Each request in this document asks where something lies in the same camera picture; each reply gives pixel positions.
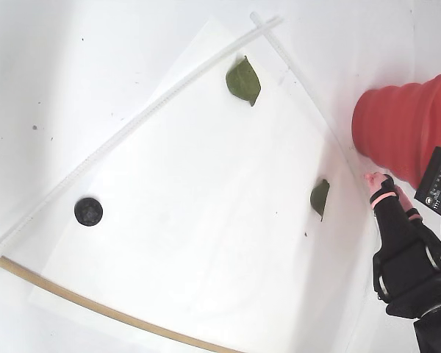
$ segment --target circuit board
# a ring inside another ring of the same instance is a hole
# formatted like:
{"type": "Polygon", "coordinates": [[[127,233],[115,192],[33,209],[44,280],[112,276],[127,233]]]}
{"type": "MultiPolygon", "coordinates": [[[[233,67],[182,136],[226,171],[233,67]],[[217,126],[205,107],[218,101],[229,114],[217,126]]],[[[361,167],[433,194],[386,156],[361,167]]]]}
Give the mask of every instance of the circuit board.
{"type": "Polygon", "coordinates": [[[436,147],[415,198],[441,215],[441,147],[436,147]]]}

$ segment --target black round object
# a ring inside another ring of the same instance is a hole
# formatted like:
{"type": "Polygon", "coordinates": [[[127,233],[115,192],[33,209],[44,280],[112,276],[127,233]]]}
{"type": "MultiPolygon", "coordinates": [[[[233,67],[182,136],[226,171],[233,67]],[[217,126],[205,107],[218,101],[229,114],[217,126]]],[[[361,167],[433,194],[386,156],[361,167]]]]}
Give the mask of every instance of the black round object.
{"type": "Polygon", "coordinates": [[[91,197],[79,200],[75,204],[73,211],[77,221],[87,227],[97,225],[101,217],[103,217],[103,207],[97,200],[91,197]]]}

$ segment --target white tube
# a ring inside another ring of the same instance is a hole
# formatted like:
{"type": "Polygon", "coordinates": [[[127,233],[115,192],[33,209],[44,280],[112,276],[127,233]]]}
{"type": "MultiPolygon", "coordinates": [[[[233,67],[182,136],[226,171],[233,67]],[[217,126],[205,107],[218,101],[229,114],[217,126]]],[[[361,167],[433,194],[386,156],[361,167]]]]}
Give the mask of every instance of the white tube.
{"type": "MultiPolygon", "coordinates": [[[[263,26],[263,21],[259,17],[259,15],[256,12],[252,12],[250,14],[250,19],[253,21],[253,23],[258,27],[261,28],[263,26]]],[[[286,49],[283,47],[283,45],[279,42],[279,40],[276,38],[276,36],[271,33],[270,30],[265,30],[264,36],[268,42],[270,42],[270,45],[273,47],[273,49],[278,53],[278,55],[283,59],[284,63],[287,65],[287,67],[291,70],[291,72],[294,74],[294,76],[297,78],[297,80],[301,83],[302,87],[306,91],[307,95],[309,96],[312,103],[317,107],[318,112],[320,115],[322,115],[323,120],[325,121],[326,125],[329,127],[330,133],[333,135],[334,139],[337,141],[338,146],[340,147],[341,154],[343,156],[343,159],[345,160],[346,164],[348,165],[348,168],[351,172],[351,175],[355,179],[356,183],[359,185],[359,177],[356,175],[352,167],[350,166],[348,159],[346,158],[345,152],[343,151],[343,146],[340,143],[340,139],[335,134],[336,130],[336,124],[333,119],[330,119],[330,117],[325,114],[325,110],[320,104],[320,100],[318,99],[318,96],[315,94],[314,90],[312,89],[312,85],[309,83],[309,81],[306,79],[305,75],[302,73],[302,70],[291,60],[289,54],[287,53],[286,49]]],[[[363,188],[358,187],[358,190],[362,194],[362,199],[364,200],[365,206],[368,206],[368,198],[366,194],[366,190],[363,190],[363,188]]]]}
{"type": "Polygon", "coordinates": [[[12,228],[10,232],[2,237],[0,240],[0,257],[4,254],[7,247],[17,238],[20,231],[38,214],[49,202],[59,195],[60,192],[68,188],[77,178],[86,172],[92,165],[101,160],[102,157],[110,153],[116,146],[122,143],[128,136],[130,136],[140,125],[145,123],[155,112],[160,110],[171,99],[178,95],[185,87],[196,81],[200,76],[206,73],[210,68],[216,65],[222,59],[235,53],[237,50],[250,43],[252,40],[263,35],[265,31],[277,26],[282,22],[279,17],[270,19],[265,25],[258,26],[256,29],[248,32],[235,42],[229,44],[217,54],[200,64],[197,69],[191,71],[185,78],[177,82],[173,87],[168,89],[159,98],[155,99],[145,108],[141,113],[137,114],[128,124],[116,132],[109,140],[98,147],[92,154],[90,154],[83,162],[81,162],[69,175],[67,175],[57,186],[52,189],[47,196],[37,204],[31,212],[23,217],[16,227],[12,228]]]}

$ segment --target white surface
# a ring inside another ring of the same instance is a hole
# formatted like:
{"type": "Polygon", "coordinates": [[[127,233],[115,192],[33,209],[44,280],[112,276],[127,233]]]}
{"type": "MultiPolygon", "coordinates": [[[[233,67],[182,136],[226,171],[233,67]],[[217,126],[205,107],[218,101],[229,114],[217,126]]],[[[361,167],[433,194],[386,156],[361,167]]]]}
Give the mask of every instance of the white surface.
{"type": "Polygon", "coordinates": [[[280,24],[282,20],[280,17],[275,16],[270,19],[261,28],[252,29],[248,33],[245,33],[236,40],[233,40],[229,45],[224,46],[221,50],[217,51],[210,58],[203,61],[198,67],[193,69],[185,77],[176,83],[173,83],[164,93],[160,94],[157,98],[152,100],[140,113],[134,117],[127,119],[126,125],[113,134],[108,140],[101,144],[95,151],[89,154],[72,172],[65,176],[57,185],[49,189],[49,193],[46,197],[42,198],[30,212],[28,212],[15,227],[3,235],[0,239],[0,257],[4,256],[8,248],[16,238],[21,234],[21,231],[28,226],[28,223],[35,218],[49,204],[58,199],[62,193],[75,183],[83,174],[86,174],[96,164],[100,163],[107,157],[117,146],[125,142],[126,139],[137,129],[140,128],[153,114],[161,110],[168,102],[179,95],[188,85],[191,85],[206,72],[210,71],[214,66],[218,65],[221,60],[236,54],[244,46],[248,45],[251,41],[257,39],[262,34],[265,34],[269,29],[274,28],[280,24]]]}
{"type": "MultiPolygon", "coordinates": [[[[441,1],[0,1],[0,235],[156,87],[251,29],[252,10],[285,17],[274,32],[335,121],[349,164],[375,168],[353,150],[354,105],[368,88],[441,73],[441,1]],[[203,32],[216,39],[199,42],[203,32]]],[[[226,92],[227,60],[42,212],[9,256],[232,348],[416,352],[411,323],[373,300],[376,234],[313,103],[266,41],[244,53],[263,87],[254,108],[226,92]],[[308,206],[320,176],[331,182],[322,224],[308,206]],[[92,229],[72,216],[85,194],[105,210],[92,229]]],[[[62,340],[80,332],[86,352],[101,352],[95,340],[125,352],[126,336],[101,338],[98,319],[75,327],[86,314],[67,305],[0,272],[0,352],[55,349],[36,330],[40,315],[62,340]]]]}

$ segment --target robotic arm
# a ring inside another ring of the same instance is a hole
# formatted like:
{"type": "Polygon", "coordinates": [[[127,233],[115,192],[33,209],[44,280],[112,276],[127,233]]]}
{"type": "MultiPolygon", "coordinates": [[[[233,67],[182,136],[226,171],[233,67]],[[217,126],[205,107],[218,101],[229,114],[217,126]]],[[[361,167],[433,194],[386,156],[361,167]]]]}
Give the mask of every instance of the robotic arm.
{"type": "MultiPolygon", "coordinates": [[[[433,210],[441,210],[440,171],[430,162],[415,197],[433,210]]],[[[388,315],[419,319],[414,327],[422,353],[441,353],[441,241],[390,176],[365,178],[382,240],[373,257],[374,291],[387,303],[388,315]]]]}

